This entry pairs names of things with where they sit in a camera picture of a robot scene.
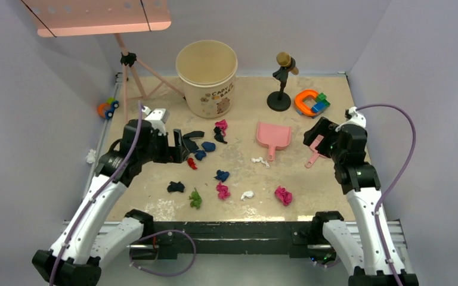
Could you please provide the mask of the pink hand brush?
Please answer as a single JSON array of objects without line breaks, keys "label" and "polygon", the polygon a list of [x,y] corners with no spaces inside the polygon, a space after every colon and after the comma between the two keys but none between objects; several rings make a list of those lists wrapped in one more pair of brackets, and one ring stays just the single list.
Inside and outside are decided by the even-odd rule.
[{"label": "pink hand brush", "polygon": [[324,139],[324,137],[322,135],[318,135],[315,140],[313,140],[313,142],[309,145],[309,148],[310,150],[312,151],[312,156],[311,158],[305,163],[305,167],[306,168],[311,168],[315,161],[318,159],[318,158],[326,158],[324,155],[321,155],[318,150],[316,149],[316,147],[318,146],[318,144]]}]

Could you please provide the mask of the pink plastic dustpan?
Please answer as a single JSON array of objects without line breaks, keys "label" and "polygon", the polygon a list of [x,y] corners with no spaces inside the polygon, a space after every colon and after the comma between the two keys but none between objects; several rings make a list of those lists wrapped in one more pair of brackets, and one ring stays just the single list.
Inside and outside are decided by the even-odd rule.
[{"label": "pink plastic dustpan", "polygon": [[292,128],[290,126],[257,123],[256,139],[260,146],[267,148],[268,161],[274,161],[276,151],[285,149],[290,144],[291,137]]}]

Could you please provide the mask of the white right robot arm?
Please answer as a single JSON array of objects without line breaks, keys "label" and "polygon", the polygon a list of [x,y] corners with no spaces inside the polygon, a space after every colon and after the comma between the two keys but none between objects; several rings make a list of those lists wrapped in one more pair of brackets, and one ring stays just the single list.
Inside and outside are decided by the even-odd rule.
[{"label": "white right robot arm", "polygon": [[304,133],[304,145],[318,137],[318,153],[334,163],[335,179],[355,216],[359,239],[349,232],[339,212],[318,212],[308,238],[328,242],[349,275],[348,285],[419,285],[399,256],[381,209],[376,169],[365,161],[367,131],[362,123],[338,125],[325,117]]}]

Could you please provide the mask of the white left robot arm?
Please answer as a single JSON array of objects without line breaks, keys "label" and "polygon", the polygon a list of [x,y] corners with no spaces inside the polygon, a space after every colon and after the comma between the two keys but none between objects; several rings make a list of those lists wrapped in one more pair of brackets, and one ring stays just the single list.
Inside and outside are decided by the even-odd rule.
[{"label": "white left robot arm", "polygon": [[148,243],[155,227],[152,215],[132,209],[103,238],[98,234],[118,199],[141,173],[143,165],[183,163],[188,149],[181,130],[174,145],[150,120],[130,120],[123,135],[100,156],[91,185],[73,219],[48,250],[37,250],[32,264],[49,285],[96,285],[102,268],[131,243]]}]

